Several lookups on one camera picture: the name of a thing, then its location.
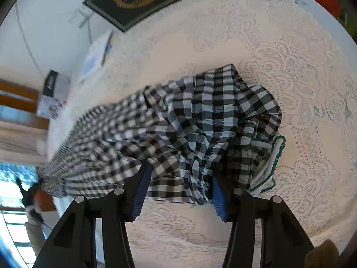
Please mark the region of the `black white checkered garment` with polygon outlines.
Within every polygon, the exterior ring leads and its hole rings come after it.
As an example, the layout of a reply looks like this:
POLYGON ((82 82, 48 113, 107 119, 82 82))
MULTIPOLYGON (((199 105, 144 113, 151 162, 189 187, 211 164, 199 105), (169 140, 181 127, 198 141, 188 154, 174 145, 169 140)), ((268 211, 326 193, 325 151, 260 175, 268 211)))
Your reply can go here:
POLYGON ((251 187, 281 120, 270 92, 245 83, 231 64, 146 86, 80 117, 39 172, 41 186, 57 198, 98 198, 147 162, 149 197, 204 205, 213 176, 251 187))

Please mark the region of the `cookware product box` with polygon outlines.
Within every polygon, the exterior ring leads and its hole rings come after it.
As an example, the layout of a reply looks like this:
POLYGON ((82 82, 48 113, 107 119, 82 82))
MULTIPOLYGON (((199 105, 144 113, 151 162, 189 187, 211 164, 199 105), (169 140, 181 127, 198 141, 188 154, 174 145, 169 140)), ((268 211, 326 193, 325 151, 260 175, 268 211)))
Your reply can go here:
POLYGON ((45 119, 57 119, 68 99, 70 85, 71 80, 67 75, 49 70, 37 101, 36 115, 45 119))

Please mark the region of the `white paper booklet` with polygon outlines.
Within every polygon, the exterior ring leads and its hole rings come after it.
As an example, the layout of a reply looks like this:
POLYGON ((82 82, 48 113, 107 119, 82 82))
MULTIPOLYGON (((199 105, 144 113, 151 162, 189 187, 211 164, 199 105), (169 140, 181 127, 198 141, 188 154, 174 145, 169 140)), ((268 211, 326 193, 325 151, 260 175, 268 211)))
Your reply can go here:
POLYGON ((87 55, 82 65, 80 81, 84 82, 93 75, 97 70, 102 68, 105 56, 110 49, 110 39, 112 30, 108 30, 103 35, 99 36, 89 47, 87 55))

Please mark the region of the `white lace tablecloth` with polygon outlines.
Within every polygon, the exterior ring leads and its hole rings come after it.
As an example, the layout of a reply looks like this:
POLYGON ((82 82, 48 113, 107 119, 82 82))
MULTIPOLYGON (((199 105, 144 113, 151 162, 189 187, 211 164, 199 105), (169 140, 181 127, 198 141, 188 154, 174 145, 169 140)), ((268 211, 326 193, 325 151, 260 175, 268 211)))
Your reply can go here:
POLYGON ((312 243, 356 231, 356 70, 295 0, 184 0, 112 37, 50 127, 45 190, 98 197, 152 164, 137 267, 219 267, 214 174, 279 195, 312 243))

